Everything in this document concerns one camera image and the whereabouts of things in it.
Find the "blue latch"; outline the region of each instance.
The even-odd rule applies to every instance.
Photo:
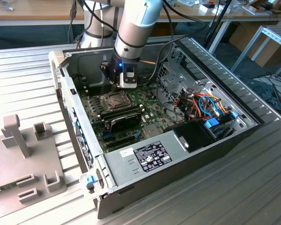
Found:
[[[216,125],[220,124],[219,121],[216,120],[216,118],[211,118],[211,119],[208,119],[206,122],[205,122],[205,126],[208,127],[208,128],[212,128]]]
[[[232,111],[232,116],[236,119],[238,117],[238,113],[236,111]]]
[[[87,187],[90,185],[93,185],[94,183],[97,183],[99,181],[97,176],[94,176],[94,175],[90,175],[90,176],[86,177],[86,180],[87,180]]]

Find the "green circuit board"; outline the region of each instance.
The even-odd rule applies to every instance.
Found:
[[[166,127],[175,124],[176,118],[170,118],[163,111],[163,107],[158,104],[152,89],[147,86],[110,92],[93,97],[82,92],[80,93],[80,97],[96,137],[105,153],[148,139],[153,134],[161,134]],[[144,109],[141,112],[141,121],[128,129],[111,134],[106,128],[106,121],[101,121],[98,117],[102,112],[112,112],[122,107],[137,104],[143,105],[142,108]],[[131,137],[131,140],[117,144],[119,141],[128,137]]]

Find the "motherboard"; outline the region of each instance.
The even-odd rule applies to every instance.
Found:
[[[166,114],[148,86],[95,96],[81,92],[80,97],[105,153],[157,136],[177,120]]]

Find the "gray 3d-printed holder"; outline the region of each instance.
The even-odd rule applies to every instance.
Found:
[[[19,130],[17,115],[4,117],[0,136],[0,217],[66,190],[51,127]]]

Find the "warning label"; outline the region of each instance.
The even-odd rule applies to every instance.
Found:
[[[142,148],[133,150],[142,169],[145,172],[154,170],[170,161],[172,159],[164,149],[160,141],[149,144]]]

